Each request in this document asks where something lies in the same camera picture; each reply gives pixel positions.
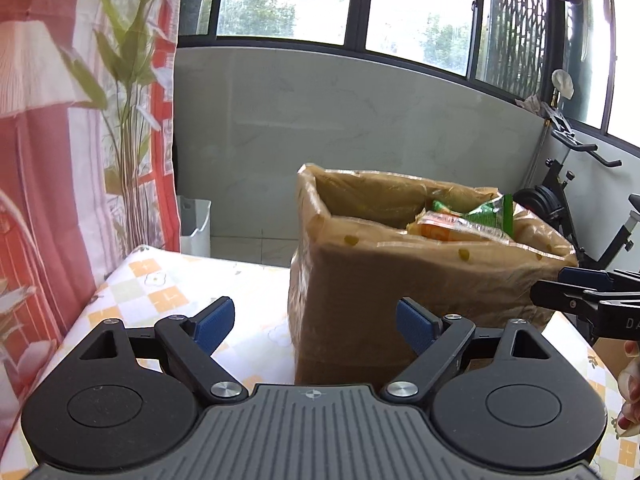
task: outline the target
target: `white wall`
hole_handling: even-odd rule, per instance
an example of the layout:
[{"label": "white wall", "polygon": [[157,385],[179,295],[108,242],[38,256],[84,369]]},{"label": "white wall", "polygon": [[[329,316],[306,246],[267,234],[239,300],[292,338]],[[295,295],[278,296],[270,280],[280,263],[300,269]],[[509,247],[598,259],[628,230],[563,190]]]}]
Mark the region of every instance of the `white wall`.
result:
[{"label": "white wall", "polygon": [[[594,142],[598,153],[607,160],[622,160],[620,168],[605,168],[587,153],[569,152],[564,163],[562,177],[567,171],[575,173],[575,179],[564,190],[575,232],[587,254],[598,259],[628,219],[632,209],[628,202],[631,193],[640,193],[640,158],[599,139],[577,134],[584,143]],[[541,184],[546,173],[547,158],[562,158],[568,150],[553,138],[545,140],[545,148],[538,159],[533,184]],[[621,250],[610,269],[638,272],[640,269],[640,225],[631,238],[636,246],[627,253]]]},{"label": "white wall", "polygon": [[178,192],[215,236],[295,238],[295,174],[381,170],[518,189],[543,121],[440,78],[347,57],[178,49]]}]

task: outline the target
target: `white logo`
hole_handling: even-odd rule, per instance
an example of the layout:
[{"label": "white logo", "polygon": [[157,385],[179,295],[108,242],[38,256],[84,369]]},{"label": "white logo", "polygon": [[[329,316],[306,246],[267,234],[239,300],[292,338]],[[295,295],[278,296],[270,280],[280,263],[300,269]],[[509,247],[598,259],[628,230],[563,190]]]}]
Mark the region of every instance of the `white logo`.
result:
[{"label": "white logo", "polygon": [[318,390],[309,390],[305,392],[305,397],[308,397],[311,400],[316,400],[318,397],[323,396],[324,394],[319,392]]}]

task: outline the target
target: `bike handlebar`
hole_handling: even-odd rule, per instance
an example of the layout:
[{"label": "bike handlebar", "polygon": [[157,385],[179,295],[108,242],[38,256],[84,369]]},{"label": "bike handlebar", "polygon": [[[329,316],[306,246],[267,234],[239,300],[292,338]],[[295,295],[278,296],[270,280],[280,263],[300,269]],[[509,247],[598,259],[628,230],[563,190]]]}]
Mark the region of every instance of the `bike handlebar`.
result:
[{"label": "bike handlebar", "polygon": [[551,135],[574,152],[595,152],[598,149],[597,144],[583,144],[557,130],[551,130]]},{"label": "bike handlebar", "polygon": [[595,152],[589,152],[589,155],[591,155],[593,158],[595,158],[600,164],[602,164],[603,166],[606,166],[607,168],[619,168],[620,166],[622,166],[622,161],[620,159],[618,160],[605,160],[604,158],[602,158],[600,155],[598,155]]},{"label": "bike handlebar", "polygon": [[598,149],[597,144],[583,144],[579,140],[575,140],[575,138],[567,134],[564,134],[562,132],[558,132],[557,130],[551,130],[551,135],[553,138],[559,140],[560,142],[562,142],[562,144],[564,144],[566,147],[568,147],[570,150],[573,150],[574,152],[589,153],[589,155],[595,158],[600,164],[602,164],[606,168],[619,168],[620,166],[622,166],[621,160],[609,161],[602,158],[599,154],[597,154],[596,153],[596,150]]}]

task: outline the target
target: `metal window grille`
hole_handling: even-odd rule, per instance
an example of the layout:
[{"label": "metal window grille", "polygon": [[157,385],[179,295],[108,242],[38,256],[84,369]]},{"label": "metal window grille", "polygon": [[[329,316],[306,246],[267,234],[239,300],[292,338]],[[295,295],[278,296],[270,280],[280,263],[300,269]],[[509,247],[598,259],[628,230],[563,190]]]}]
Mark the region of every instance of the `metal window grille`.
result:
[{"label": "metal window grille", "polygon": [[547,0],[490,0],[486,83],[527,97],[540,92]]}]

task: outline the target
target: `green snack package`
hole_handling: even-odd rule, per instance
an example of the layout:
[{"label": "green snack package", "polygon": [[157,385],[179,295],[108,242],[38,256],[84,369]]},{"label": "green snack package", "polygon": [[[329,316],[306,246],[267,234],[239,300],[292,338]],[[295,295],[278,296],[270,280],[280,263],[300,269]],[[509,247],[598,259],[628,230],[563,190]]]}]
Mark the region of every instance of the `green snack package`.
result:
[{"label": "green snack package", "polygon": [[489,200],[460,216],[470,222],[502,229],[513,238],[513,196],[509,194]]},{"label": "green snack package", "polygon": [[433,201],[433,210],[436,213],[444,213],[447,215],[461,216],[460,213],[456,213],[455,211],[452,211],[450,208],[445,206],[440,200]]}]

